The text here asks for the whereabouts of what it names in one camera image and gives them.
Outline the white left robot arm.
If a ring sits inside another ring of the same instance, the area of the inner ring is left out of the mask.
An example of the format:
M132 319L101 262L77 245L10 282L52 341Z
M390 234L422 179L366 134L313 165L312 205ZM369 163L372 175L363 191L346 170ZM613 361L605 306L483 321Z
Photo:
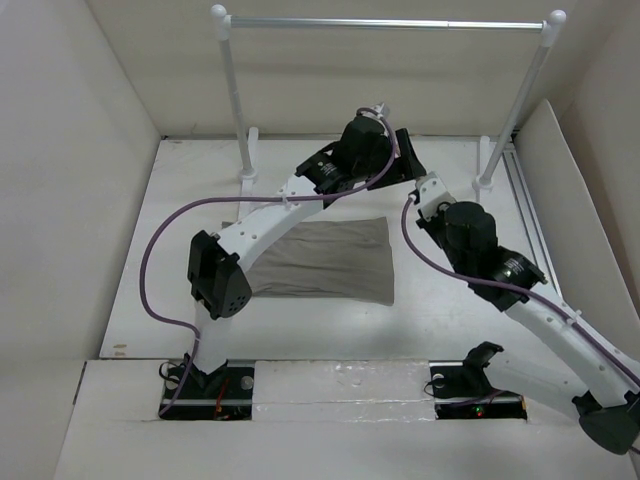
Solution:
M361 182L375 190L425 174L407 129L390 135L379 118L357 115L339 140L296 168L277 201L263 200L218 233L194 235L187 267L192 297L213 321L234 316L253 295L247 278L250 267L297 224L328 208Z

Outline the grey trousers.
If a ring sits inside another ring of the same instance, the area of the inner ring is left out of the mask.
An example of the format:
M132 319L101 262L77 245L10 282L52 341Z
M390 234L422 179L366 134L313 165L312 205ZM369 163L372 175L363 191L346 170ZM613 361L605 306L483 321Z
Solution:
M395 273L385 217L296 225L247 272L266 298L345 298L392 306Z

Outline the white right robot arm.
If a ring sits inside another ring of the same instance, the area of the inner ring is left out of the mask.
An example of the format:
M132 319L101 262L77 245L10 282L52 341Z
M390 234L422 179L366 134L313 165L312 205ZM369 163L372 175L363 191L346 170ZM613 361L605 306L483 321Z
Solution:
M639 363L595 330L522 254L499 245L495 219L475 203L445 194L409 199L417 226L450 266L426 263L465 282L478 297L536 336L566 366L538 366L484 342L463 361L462 381L473 393L522 394L575 420L603 449L624 455L639 438Z

